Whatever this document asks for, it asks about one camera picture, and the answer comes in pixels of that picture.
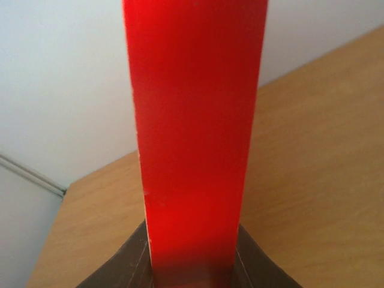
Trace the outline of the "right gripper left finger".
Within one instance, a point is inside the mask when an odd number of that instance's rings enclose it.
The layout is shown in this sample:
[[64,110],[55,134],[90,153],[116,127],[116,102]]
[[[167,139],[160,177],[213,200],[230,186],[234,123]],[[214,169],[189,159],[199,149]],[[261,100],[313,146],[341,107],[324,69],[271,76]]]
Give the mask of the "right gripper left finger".
[[77,286],[154,287],[146,224],[140,224],[108,261]]

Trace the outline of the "red picture frame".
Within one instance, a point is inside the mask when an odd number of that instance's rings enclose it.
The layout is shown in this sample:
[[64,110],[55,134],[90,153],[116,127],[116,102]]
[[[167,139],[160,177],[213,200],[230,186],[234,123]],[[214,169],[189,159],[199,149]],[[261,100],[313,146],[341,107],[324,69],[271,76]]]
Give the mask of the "red picture frame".
[[229,287],[266,1],[124,1],[155,287]]

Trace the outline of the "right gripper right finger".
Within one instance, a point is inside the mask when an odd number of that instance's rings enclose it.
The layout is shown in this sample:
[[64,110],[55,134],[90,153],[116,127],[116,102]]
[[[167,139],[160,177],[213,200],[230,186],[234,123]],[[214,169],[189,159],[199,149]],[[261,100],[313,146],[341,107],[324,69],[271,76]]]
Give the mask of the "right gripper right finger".
[[239,226],[232,287],[300,288],[300,284],[276,265],[257,245],[243,226]]

